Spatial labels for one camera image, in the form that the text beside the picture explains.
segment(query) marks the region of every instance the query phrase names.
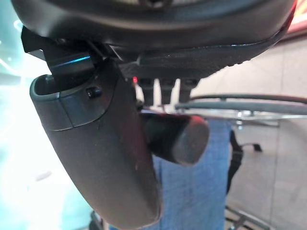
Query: blue light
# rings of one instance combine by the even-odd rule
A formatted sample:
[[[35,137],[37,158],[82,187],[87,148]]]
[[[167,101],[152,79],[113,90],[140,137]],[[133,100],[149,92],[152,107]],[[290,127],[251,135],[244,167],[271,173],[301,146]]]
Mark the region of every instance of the blue light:
[[[79,62],[79,61],[83,61],[83,60],[86,60],[86,59],[89,59],[89,58],[91,58],[91,57],[90,56],[86,56],[86,57],[78,58],[78,59],[75,59],[75,60],[72,60],[72,61],[68,61],[68,62],[65,62],[63,64],[59,64],[59,65],[56,65],[56,66],[53,66],[53,67],[65,66],[65,65],[72,64],[72,63]]]

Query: red light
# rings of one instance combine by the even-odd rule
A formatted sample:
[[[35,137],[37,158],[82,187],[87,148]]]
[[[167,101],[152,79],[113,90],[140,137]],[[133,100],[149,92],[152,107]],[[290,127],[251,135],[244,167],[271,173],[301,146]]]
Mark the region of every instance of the red light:
[[[137,84],[138,83],[138,78],[137,77],[133,77],[133,83]]]

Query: small button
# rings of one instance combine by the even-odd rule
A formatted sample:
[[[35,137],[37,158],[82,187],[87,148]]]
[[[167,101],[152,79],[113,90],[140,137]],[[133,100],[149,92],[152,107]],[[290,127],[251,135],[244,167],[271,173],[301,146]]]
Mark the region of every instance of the small button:
[[[97,87],[90,87],[86,89],[86,93],[90,99],[101,96],[102,91]]]

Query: denim fabric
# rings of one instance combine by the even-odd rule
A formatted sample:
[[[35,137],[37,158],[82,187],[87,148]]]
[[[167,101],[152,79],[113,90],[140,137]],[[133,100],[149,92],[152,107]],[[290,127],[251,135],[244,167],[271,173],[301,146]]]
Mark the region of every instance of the denim fabric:
[[[231,127],[217,120],[209,121],[209,126],[209,145],[197,165],[183,167],[154,158],[164,211],[159,223],[144,230],[224,229]]]

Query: floor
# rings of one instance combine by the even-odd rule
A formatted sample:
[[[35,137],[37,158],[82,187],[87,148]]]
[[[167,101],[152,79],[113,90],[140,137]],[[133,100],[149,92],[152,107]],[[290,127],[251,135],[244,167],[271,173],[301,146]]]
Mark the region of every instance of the floor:
[[[307,40],[279,45],[261,56],[202,80],[193,92],[267,93],[307,97]],[[246,147],[228,203],[277,229],[307,228],[307,121],[282,121],[279,127],[243,127],[241,143],[258,142],[264,152]]]

